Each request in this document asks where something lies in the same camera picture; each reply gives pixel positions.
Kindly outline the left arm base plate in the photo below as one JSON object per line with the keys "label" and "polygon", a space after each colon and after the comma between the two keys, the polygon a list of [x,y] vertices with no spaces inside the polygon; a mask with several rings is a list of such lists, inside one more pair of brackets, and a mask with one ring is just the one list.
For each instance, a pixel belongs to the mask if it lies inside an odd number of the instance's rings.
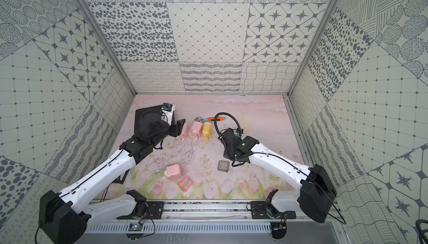
{"label": "left arm base plate", "polygon": [[137,203],[132,216],[137,219],[161,219],[165,203],[162,201],[149,201]]}

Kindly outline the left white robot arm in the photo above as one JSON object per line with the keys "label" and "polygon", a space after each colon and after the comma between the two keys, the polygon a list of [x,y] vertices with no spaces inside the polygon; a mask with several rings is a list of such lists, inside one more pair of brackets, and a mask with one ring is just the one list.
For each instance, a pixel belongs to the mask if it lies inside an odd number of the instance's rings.
{"label": "left white robot arm", "polygon": [[136,190],[91,204],[94,197],[154,150],[162,149],[168,136],[178,137],[185,119],[174,119],[175,105],[145,111],[139,129],[106,161],[60,192],[48,191],[40,199],[39,229],[55,244],[73,244],[89,229],[112,219],[130,216],[145,219],[149,206]]}

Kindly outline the grey transparent tray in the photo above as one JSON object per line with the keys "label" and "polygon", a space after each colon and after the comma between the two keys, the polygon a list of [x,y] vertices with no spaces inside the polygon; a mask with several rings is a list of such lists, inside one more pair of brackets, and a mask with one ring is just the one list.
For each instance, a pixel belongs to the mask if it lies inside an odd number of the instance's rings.
{"label": "grey transparent tray", "polygon": [[218,171],[227,173],[230,169],[230,162],[226,160],[220,160],[217,166]]}

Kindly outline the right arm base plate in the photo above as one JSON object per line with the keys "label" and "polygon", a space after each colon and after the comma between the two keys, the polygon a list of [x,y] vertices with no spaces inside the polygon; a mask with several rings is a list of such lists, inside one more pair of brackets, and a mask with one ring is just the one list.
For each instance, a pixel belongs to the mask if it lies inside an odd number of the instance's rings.
{"label": "right arm base plate", "polygon": [[252,219],[296,219],[295,211],[280,212],[265,201],[251,201],[249,210]]}

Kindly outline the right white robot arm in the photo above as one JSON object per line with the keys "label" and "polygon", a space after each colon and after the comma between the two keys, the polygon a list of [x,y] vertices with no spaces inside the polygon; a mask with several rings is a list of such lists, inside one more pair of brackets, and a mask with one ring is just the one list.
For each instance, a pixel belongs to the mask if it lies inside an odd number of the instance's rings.
{"label": "right white robot arm", "polygon": [[224,157],[239,166],[250,163],[262,167],[294,189],[273,189],[265,200],[265,209],[271,218],[283,218],[287,211],[299,208],[317,223],[324,223],[337,196],[327,171],[320,165],[306,166],[273,152],[252,137],[244,139],[232,129],[220,133],[218,140],[224,146]]}

